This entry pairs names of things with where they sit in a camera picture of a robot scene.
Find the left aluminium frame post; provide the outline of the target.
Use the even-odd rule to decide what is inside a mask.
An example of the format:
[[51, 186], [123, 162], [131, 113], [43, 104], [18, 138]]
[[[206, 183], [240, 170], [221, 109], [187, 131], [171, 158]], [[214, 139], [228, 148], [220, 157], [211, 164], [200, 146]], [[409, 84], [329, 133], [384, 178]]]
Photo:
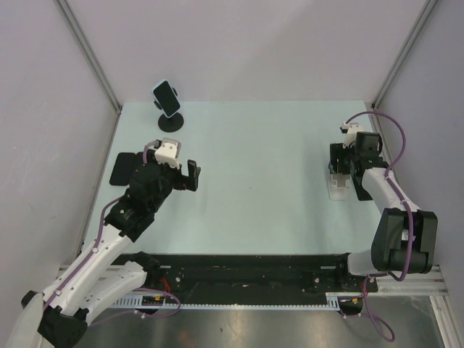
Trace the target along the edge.
[[70, 6], [69, 2], [65, 0], [53, 0], [53, 2], [57, 7], [60, 15], [62, 16], [62, 19], [64, 20], [69, 32], [74, 38], [78, 48], [80, 49], [85, 61], [87, 61], [91, 72], [94, 74], [94, 77], [104, 92], [108, 102], [111, 104], [116, 114], [119, 115], [122, 109], [122, 105], [117, 100], [116, 94], [111, 87], [109, 80], [94, 50], [92, 49], [87, 35], [84, 33], [84, 30], [82, 29], [72, 7]]

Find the white phone stand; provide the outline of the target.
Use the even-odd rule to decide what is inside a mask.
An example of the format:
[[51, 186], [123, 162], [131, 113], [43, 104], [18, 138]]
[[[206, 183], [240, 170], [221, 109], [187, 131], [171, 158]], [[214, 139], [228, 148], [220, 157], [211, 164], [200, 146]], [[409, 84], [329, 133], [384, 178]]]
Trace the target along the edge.
[[352, 190], [352, 178], [350, 175], [329, 173], [327, 185], [330, 200], [345, 201]]

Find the black folding phone stand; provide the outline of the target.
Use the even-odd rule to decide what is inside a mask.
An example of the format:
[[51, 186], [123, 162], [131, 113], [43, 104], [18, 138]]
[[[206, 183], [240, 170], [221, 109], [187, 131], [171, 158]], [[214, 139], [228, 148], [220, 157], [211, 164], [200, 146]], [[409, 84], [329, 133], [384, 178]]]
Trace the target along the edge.
[[362, 187], [356, 177], [352, 177], [353, 186], [357, 195], [357, 199], [361, 202], [372, 201], [372, 196]]

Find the phone with light blue case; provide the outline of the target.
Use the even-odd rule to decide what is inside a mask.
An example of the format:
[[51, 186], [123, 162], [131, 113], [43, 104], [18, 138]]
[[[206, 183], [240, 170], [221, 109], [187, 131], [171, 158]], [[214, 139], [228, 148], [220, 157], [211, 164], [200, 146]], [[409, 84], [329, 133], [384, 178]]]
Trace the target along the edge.
[[177, 94], [167, 80], [162, 80], [153, 89], [154, 103], [167, 118], [171, 118], [181, 108]]

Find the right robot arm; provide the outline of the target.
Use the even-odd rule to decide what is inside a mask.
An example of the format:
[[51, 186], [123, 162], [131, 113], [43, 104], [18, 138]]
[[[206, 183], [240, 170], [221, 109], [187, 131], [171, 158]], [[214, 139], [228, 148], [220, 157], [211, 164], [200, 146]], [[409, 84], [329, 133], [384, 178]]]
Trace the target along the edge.
[[387, 274], [403, 281], [433, 267], [438, 217], [407, 197], [381, 156], [382, 146], [381, 136], [371, 132], [329, 146], [330, 198], [345, 200], [353, 187], [358, 200], [374, 202], [381, 214], [370, 249], [348, 254], [347, 265], [334, 273], [343, 291], [353, 290], [361, 276]]

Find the right aluminium frame post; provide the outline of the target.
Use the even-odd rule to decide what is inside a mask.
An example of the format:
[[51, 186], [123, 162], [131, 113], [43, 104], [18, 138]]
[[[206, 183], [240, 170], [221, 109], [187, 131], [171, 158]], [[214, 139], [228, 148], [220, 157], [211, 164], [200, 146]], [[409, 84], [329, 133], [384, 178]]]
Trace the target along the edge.
[[393, 65], [389, 69], [383, 83], [381, 84], [380, 89], [376, 93], [373, 100], [368, 104], [371, 109], [378, 109], [381, 106], [383, 100], [402, 71], [402, 68], [405, 65], [408, 57], [412, 53], [422, 32], [425, 30], [425, 27], [427, 26], [429, 20], [433, 17], [436, 8], [441, 4], [441, 2], [442, 1], [440, 0], [427, 0], [423, 5], [423, 8], [413, 23], [410, 32], [407, 34], [407, 37], [401, 49], [399, 50]]

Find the black round base phone stand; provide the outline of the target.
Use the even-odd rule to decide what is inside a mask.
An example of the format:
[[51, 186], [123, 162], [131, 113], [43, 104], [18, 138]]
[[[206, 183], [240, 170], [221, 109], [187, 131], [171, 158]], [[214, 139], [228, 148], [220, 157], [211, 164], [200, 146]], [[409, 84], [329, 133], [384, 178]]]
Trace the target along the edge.
[[164, 112], [162, 112], [162, 115], [158, 119], [159, 129], [166, 133], [174, 133], [179, 131], [183, 127], [183, 124], [183, 115], [179, 111], [176, 112], [171, 118], [167, 118]]

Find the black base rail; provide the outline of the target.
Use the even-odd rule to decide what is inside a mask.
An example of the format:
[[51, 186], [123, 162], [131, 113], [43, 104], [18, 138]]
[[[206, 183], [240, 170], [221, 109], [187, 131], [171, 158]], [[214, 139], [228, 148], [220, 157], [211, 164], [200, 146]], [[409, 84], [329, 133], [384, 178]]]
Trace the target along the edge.
[[184, 305], [324, 305], [328, 293], [358, 294], [364, 278], [351, 275], [345, 254], [156, 254], [150, 288], [171, 292]]

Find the aluminium frame post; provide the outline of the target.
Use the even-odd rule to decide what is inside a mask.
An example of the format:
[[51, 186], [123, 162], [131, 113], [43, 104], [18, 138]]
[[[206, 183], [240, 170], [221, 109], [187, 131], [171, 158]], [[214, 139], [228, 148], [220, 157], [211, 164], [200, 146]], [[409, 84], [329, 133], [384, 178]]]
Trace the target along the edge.
[[427, 26], [429, 20], [433, 17], [436, 8], [441, 4], [441, 2], [442, 1], [440, 0], [427, 0], [423, 5], [423, 8], [413, 23], [410, 32], [407, 34], [407, 37], [401, 49], [399, 50], [393, 65], [389, 69], [383, 83], [381, 84], [380, 89], [376, 93], [373, 100], [368, 104], [371, 109], [378, 109], [381, 106], [383, 100], [402, 71], [402, 68], [405, 65], [408, 57], [412, 53], [422, 32], [425, 30], [425, 27]]
[[64, 20], [69, 32], [74, 38], [78, 48], [80, 49], [85, 61], [87, 61], [91, 72], [94, 74], [94, 77], [104, 92], [108, 102], [111, 104], [116, 114], [119, 115], [122, 109], [122, 105], [117, 100], [116, 94], [111, 87], [109, 80], [94, 50], [92, 49], [87, 35], [84, 33], [84, 30], [82, 29], [72, 7], [70, 6], [69, 2], [65, 0], [53, 0], [53, 2], [57, 7], [60, 15], [62, 16], [62, 19]]

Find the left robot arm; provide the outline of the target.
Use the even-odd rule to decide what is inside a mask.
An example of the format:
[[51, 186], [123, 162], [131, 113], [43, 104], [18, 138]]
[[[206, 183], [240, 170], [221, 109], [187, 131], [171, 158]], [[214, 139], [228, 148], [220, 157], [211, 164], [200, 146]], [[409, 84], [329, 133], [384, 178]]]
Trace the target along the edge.
[[154, 222], [172, 191], [197, 190], [201, 169], [193, 160], [187, 166], [187, 175], [179, 165], [154, 160], [134, 170], [125, 193], [103, 208], [94, 242], [50, 286], [23, 297], [23, 311], [8, 347], [39, 347], [42, 340], [53, 347], [74, 347], [118, 299], [159, 284], [159, 264], [144, 253], [116, 274], [104, 280], [100, 277]]

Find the black phone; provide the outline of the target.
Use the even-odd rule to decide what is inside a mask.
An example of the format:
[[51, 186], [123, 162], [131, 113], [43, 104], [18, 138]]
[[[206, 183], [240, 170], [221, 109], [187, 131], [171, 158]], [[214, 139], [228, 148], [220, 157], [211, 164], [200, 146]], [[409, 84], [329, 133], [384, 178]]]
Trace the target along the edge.
[[117, 155], [109, 184], [111, 186], [127, 186], [136, 161], [136, 154], [133, 152], [121, 152]]
[[131, 185], [133, 182], [140, 181], [143, 171], [144, 171], [143, 153], [138, 152], [133, 161], [133, 167], [132, 167], [131, 174], [129, 177], [129, 184]]

